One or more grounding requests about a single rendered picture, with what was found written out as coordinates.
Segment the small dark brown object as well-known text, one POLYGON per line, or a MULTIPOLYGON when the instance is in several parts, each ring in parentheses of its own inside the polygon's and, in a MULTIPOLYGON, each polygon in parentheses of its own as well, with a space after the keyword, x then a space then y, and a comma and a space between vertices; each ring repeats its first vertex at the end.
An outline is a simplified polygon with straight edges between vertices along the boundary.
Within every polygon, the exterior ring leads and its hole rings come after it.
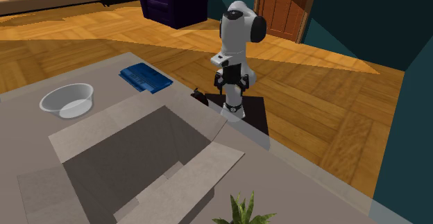
POLYGON ((200 101, 204 105, 208 106, 209 102, 207 97, 198 90, 198 88, 195 88, 194 91, 191 93, 191 96, 195 98, 196 100, 200 101))

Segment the black robot stand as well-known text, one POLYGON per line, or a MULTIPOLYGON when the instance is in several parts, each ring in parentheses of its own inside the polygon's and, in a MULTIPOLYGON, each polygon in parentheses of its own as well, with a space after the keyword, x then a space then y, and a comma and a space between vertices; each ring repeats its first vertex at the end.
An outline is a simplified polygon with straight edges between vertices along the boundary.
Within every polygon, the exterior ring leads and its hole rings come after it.
MULTIPOLYGON (((223 107, 223 104, 226 101, 225 94, 205 94, 205 96, 209 101, 217 104, 219 107, 223 107)), ((246 113, 243 120, 268 135, 269 130, 266 120, 264 99, 259 96, 243 96, 242 104, 244 112, 246 113)))

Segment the blue book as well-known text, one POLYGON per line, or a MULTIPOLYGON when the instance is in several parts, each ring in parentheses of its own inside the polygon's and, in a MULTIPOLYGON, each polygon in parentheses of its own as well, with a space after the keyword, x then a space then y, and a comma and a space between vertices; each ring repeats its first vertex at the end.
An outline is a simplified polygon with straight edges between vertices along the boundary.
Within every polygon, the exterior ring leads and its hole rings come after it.
POLYGON ((119 76, 139 92, 147 90, 152 94, 173 83, 172 80, 143 62, 122 69, 119 76))

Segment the white bowl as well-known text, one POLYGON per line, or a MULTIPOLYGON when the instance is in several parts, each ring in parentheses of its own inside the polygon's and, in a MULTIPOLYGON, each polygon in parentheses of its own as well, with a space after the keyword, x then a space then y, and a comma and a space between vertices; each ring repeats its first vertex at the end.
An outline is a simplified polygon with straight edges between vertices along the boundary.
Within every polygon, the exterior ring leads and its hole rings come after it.
POLYGON ((40 101, 40 109, 62 119, 73 119, 92 108, 93 98, 94 88, 90 84, 69 84, 46 94, 40 101))

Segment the green plant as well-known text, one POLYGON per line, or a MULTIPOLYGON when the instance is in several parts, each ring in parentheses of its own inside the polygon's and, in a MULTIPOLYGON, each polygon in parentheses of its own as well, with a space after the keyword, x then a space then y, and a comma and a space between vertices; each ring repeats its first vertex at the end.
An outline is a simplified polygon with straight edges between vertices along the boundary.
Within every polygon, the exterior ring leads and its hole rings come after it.
POLYGON ((257 215, 251 218, 255 204, 254 191, 252 191, 251 193, 248 205, 246 205, 246 199, 244 199, 240 203, 239 197, 240 193, 238 193, 237 198, 234 198, 233 196, 230 197, 230 204, 232 209, 232 220, 230 222, 222 218, 213 218, 212 220, 216 224, 269 224, 269 219, 276 215, 276 213, 273 213, 257 215))

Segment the brown wooden door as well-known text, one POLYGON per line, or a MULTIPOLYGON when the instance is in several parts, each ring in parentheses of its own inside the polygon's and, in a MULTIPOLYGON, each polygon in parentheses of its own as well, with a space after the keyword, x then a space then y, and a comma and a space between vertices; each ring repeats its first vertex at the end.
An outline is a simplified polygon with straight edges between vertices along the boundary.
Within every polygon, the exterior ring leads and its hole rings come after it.
POLYGON ((300 43, 314 0, 255 0, 254 11, 267 22, 267 33, 300 43))

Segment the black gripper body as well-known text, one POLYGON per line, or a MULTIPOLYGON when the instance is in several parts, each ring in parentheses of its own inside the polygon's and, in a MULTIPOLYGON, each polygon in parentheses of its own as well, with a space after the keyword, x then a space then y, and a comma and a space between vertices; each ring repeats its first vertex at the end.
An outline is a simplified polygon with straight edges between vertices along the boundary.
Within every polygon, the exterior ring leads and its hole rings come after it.
POLYGON ((223 68, 224 84, 236 85, 241 80, 241 64, 234 64, 223 68))

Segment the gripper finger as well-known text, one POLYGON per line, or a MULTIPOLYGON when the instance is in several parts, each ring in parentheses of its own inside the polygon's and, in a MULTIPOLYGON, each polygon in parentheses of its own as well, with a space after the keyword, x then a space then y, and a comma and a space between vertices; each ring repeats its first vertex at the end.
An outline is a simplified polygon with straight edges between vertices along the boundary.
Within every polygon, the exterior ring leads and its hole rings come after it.
POLYGON ((249 76, 248 74, 245 74, 241 76, 238 87, 240 88, 241 92, 245 92, 249 88, 249 76))
POLYGON ((214 77, 214 86, 219 90, 219 93, 222 94, 223 86, 225 85, 223 80, 223 75, 219 72, 216 72, 214 77))

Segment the open cardboard box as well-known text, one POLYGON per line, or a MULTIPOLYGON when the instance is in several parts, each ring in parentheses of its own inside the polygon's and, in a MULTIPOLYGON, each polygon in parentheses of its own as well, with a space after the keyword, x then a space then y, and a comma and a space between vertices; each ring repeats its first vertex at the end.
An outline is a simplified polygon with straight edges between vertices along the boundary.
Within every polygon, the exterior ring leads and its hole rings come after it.
POLYGON ((28 224, 190 224, 243 156, 223 125, 143 92, 52 134, 60 165, 18 177, 28 224))

